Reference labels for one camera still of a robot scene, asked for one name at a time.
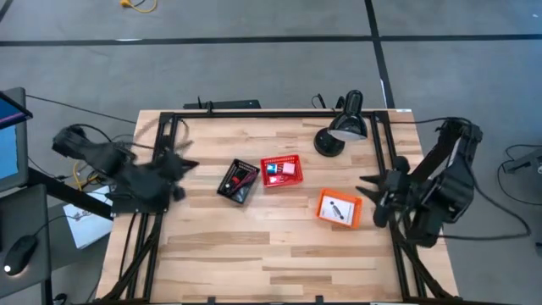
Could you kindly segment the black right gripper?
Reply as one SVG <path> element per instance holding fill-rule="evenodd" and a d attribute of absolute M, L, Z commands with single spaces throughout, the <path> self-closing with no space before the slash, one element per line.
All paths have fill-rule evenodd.
<path fill-rule="evenodd" d="M 390 217 L 394 216 L 396 212 L 403 210 L 406 206 L 410 165 L 403 156 L 394 158 L 394 161 L 395 167 L 388 169 L 384 176 L 360 176 L 360 180 L 362 181 L 379 185 L 380 191 L 372 191 L 362 186 L 356 187 L 359 192 L 375 203 L 376 208 L 373 213 L 373 222 L 380 228 L 384 228 Z"/>

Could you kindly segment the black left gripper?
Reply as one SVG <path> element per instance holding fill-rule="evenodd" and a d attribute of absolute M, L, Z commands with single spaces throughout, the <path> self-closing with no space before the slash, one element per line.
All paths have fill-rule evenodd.
<path fill-rule="evenodd" d="M 170 195 L 175 201 L 180 201 L 185 197 L 185 191 L 178 186 L 178 181 L 192 170 L 192 166 L 199 164 L 197 161 L 180 159 L 179 155 L 170 150 L 163 151 L 155 161 L 158 173 L 168 182 Z"/>

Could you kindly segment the orange plastic bin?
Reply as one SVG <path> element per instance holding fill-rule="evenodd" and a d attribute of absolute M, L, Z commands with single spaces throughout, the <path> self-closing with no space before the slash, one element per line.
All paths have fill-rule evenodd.
<path fill-rule="evenodd" d="M 331 223 L 333 223 L 335 225 L 340 225 L 340 226 L 343 226 L 343 227 L 346 227 L 346 228 L 349 228 L 349 229 L 356 229 L 356 228 L 359 227 L 361 217 L 362 217 L 362 199 L 360 197 L 355 197 L 353 195 L 346 194 L 346 193 L 340 192 L 340 191 L 331 190 L 331 189 L 322 189 L 321 192 L 320 192 L 320 196 L 319 196 L 319 199 L 318 199 L 318 206 L 317 206 L 317 209 L 316 209 L 316 216 L 317 217 L 318 217 L 318 212 L 320 210 L 320 205 L 321 205 L 321 202 L 322 202 L 324 196 L 330 196 L 330 197 L 338 198 L 340 200 L 344 200 L 344 201 L 347 201 L 347 202 L 353 202 L 355 204 L 355 207 L 354 207 L 352 226 L 341 225 L 341 224 L 338 224 L 338 223 L 335 223 L 333 221 L 329 221 L 329 220 L 326 220 L 326 219 L 322 219 L 322 220 L 329 221 L 329 222 L 331 222 Z"/>

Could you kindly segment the white product box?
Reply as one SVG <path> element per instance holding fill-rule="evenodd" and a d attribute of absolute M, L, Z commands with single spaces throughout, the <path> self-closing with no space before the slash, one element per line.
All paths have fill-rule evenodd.
<path fill-rule="evenodd" d="M 318 212 L 318 217 L 341 225 L 353 224 L 355 204 L 338 198 L 324 196 Z"/>

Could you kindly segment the red mesh plastic basket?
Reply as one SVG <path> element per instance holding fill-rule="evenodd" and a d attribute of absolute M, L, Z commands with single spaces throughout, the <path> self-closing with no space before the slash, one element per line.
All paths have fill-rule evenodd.
<path fill-rule="evenodd" d="M 282 173 L 282 164 L 283 163 L 294 163 L 296 165 L 296 172 L 293 175 L 284 175 Z M 278 173 L 273 175 L 282 175 L 283 181 L 276 185 L 271 185 L 269 183 L 269 176 L 272 174 L 267 173 L 267 165 L 268 164 L 277 164 L 278 165 Z M 270 157 L 270 158 L 262 158 L 260 160 L 260 166 L 262 170 L 263 175 L 263 185 L 267 188 L 269 187 L 276 187 L 276 186 L 290 186 L 295 185 L 303 182 L 303 173 L 301 170 L 301 160 L 300 157 L 296 154 L 294 155 L 287 155 L 287 156 L 279 156 L 279 157 Z"/>

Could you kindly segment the black mesh plastic basket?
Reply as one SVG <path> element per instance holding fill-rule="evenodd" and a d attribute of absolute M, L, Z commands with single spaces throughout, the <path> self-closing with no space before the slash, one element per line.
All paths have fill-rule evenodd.
<path fill-rule="evenodd" d="M 233 202 L 243 204 L 260 169 L 235 158 L 218 186 L 217 193 Z"/>

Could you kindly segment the black desk lamp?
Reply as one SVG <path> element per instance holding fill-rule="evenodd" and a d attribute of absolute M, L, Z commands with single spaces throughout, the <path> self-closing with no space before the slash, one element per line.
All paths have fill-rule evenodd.
<path fill-rule="evenodd" d="M 360 141 L 368 137 L 368 128 L 362 118 L 363 94 L 351 90 L 342 100 L 342 111 L 313 139 L 314 148 L 325 157 L 340 155 L 347 141 Z"/>

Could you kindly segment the long black power strip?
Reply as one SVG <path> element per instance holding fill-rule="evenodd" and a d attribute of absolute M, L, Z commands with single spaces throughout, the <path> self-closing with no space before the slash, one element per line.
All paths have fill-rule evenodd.
<path fill-rule="evenodd" d="M 203 102 L 200 98 L 196 103 L 186 103 L 183 105 L 183 109 L 251 109 L 261 108 L 261 104 L 257 99 L 249 100 L 233 100 L 233 101 L 206 101 Z"/>

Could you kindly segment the white paper sheet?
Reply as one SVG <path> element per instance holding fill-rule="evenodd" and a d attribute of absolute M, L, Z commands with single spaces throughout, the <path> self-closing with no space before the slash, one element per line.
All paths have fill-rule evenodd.
<path fill-rule="evenodd" d="M 69 228 L 77 249 L 83 249 L 108 235 L 113 221 L 97 216 L 73 204 L 63 206 Z"/>

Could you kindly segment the black diagonal support beam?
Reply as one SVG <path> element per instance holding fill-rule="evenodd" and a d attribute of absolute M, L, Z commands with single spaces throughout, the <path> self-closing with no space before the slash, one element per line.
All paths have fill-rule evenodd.
<path fill-rule="evenodd" d="M 28 168 L 28 180 L 25 185 L 44 185 L 47 189 L 47 194 L 52 197 L 73 204 L 77 208 L 81 208 L 104 219 L 113 219 L 111 207 L 105 202 L 99 201 L 95 197 L 91 197 L 83 191 L 66 186 L 64 183 L 59 182 L 33 168 Z"/>

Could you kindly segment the black tripod stand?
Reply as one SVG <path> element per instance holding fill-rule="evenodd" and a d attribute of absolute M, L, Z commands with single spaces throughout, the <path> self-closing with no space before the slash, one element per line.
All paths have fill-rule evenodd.
<path fill-rule="evenodd" d="M 504 172 L 507 174 L 513 174 L 519 169 L 528 167 L 542 175 L 542 147 L 538 147 L 520 158 L 508 160 L 503 165 Z"/>

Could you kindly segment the dark grey side desk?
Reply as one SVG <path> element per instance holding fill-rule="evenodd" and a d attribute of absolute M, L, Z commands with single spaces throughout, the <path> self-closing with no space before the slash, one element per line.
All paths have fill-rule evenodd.
<path fill-rule="evenodd" d="M 10 248 L 23 236 L 36 247 L 22 269 L 7 264 Z M 0 299 L 31 286 L 41 287 L 38 305 L 53 305 L 46 187 L 32 186 L 0 198 Z"/>

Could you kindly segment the computer monitor with blue screen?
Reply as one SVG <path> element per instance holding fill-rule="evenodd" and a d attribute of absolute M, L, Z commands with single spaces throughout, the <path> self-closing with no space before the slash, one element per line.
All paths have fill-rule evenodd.
<path fill-rule="evenodd" d="M 26 108 L 25 94 L 22 87 L 0 91 L 0 192 L 28 180 L 26 122 L 33 114 Z"/>

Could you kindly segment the black computer mouse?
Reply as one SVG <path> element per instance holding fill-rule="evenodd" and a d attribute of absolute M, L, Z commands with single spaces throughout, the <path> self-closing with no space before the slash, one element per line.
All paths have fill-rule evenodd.
<path fill-rule="evenodd" d="M 4 262 L 3 270 L 8 276 L 20 274 L 30 262 L 30 259 L 36 250 L 38 244 L 37 237 L 34 235 L 21 236 L 8 250 Z"/>

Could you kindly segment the black aluminium table frame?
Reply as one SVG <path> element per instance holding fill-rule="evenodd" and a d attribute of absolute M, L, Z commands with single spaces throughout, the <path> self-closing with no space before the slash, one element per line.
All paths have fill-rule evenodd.
<path fill-rule="evenodd" d="M 315 134 L 329 125 L 328 109 L 143 110 L 135 153 L 152 157 L 157 136 L 192 140 L 186 157 L 198 162 L 181 181 L 186 198 L 173 202 L 158 244 L 130 283 L 129 297 L 149 302 L 326 302 L 400 301 L 427 296 L 419 276 L 387 229 L 373 225 L 373 204 L 362 206 L 354 230 L 316 215 L 323 189 L 357 194 L 364 175 L 390 166 L 397 155 L 418 164 L 423 157 L 408 110 L 373 110 L 368 138 L 346 146 L 338 157 L 319 155 Z M 242 205 L 221 197 L 218 186 L 238 158 L 297 155 L 303 180 L 265 187 L 257 181 Z"/>

